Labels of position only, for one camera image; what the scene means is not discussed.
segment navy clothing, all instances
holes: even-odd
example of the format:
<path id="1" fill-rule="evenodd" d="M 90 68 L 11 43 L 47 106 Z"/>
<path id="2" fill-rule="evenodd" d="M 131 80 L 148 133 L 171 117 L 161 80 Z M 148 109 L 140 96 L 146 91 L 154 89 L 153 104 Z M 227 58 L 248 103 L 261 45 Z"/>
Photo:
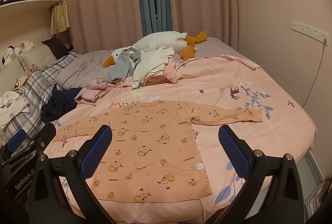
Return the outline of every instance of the navy clothing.
<path id="1" fill-rule="evenodd" d="M 74 99 L 81 90 L 82 87 L 61 91 L 54 85 L 49 101 L 41 107 L 41 120 L 50 123 L 76 108 L 77 103 Z"/>

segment plaid blanket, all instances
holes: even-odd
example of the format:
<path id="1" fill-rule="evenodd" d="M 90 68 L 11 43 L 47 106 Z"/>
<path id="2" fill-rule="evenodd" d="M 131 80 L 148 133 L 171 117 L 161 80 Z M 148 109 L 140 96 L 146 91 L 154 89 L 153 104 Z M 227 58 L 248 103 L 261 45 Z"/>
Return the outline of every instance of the plaid blanket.
<path id="1" fill-rule="evenodd" d="M 42 105 L 46 104 L 55 84 L 55 77 L 68 66 L 78 54 L 73 50 L 68 55 L 60 58 L 55 63 L 43 69 L 34 69 L 25 85 L 25 98 L 29 103 L 30 113 L 20 113 L 7 125 L 1 139 L 7 142 L 17 131 L 24 129 L 27 133 L 26 140 L 21 144 L 22 149 L 33 136 L 45 125 L 40 119 Z"/>

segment power cord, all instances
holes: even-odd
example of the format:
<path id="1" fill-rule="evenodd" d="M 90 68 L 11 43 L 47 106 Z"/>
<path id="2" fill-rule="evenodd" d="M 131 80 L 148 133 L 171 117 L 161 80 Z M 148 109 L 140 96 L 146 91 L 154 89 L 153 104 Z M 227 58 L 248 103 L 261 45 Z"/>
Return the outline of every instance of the power cord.
<path id="1" fill-rule="evenodd" d="M 327 42 L 327 39 L 326 39 L 325 37 L 324 37 L 324 41 L 323 41 L 323 42 L 324 42 L 324 44 L 323 44 L 323 52 L 322 52 L 322 57 L 321 57 L 320 62 L 319 62 L 318 70 L 317 70 L 316 76 L 315 76 L 315 78 L 314 78 L 314 80 L 313 80 L 312 86 L 311 86 L 311 88 L 310 88 L 310 91 L 309 91 L 308 97 L 307 97 L 307 99 L 305 100 L 305 102 L 304 102 L 302 108 L 304 107 L 304 105 L 307 103 L 307 101 L 308 101 L 308 99 L 309 99 L 309 96 L 310 96 L 311 91 L 312 91 L 312 89 L 313 89 L 313 86 L 314 86 L 314 84 L 315 84 L 316 78 L 317 78 L 317 76 L 318 76 L 318 73 L 319 73 L 319 70 L 320 70 L 320 66 L 321 66 L 322 61 L 323 61 L 324 50 L 325 50 L 325 46 L 326 46 L 326 42 Z"/>

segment floor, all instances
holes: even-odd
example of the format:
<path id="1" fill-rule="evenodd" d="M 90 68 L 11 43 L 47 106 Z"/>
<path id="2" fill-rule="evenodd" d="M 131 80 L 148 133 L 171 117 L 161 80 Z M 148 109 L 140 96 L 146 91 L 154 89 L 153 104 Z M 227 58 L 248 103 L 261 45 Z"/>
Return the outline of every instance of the floor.
<path id="1" fill-rule="evenodd" d="M 304 201 L 308 198 L 310 193 L 315 189 L 317 186 L 317 182 L 314 178 L 313 173 L 311 172 L 309 165 L 307 164 L 307 161 L 305 158 L 303 158 L 298 164 L 298 173 L 301 180 L 301 186 L 302 186 L 302 192 L 303 192 L 303 198 Z M 261 192 L 258 194 L 257 199 L 252 206 L 250 210 L 250 215 L 255 215 L 259 211 L 259 208 L 261 207 L 265 195 L 267 193 L 268 188 L 262 189 Z"/>

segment gray blanket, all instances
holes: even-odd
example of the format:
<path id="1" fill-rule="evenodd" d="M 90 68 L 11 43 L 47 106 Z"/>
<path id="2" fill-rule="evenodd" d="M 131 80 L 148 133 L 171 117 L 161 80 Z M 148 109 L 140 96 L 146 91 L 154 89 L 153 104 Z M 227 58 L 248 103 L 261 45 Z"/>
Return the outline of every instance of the gray blanket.
<path id="1" fill-rule="evenodd" d="M 113 51 L 97 50 L 80 55 L 58 74 L 55 78 L 56 83 L 63 89 L 70 89 L 83 87 L 92 79 L 106 82 L 108 68 L 103 68 L 103 63 Z"/>

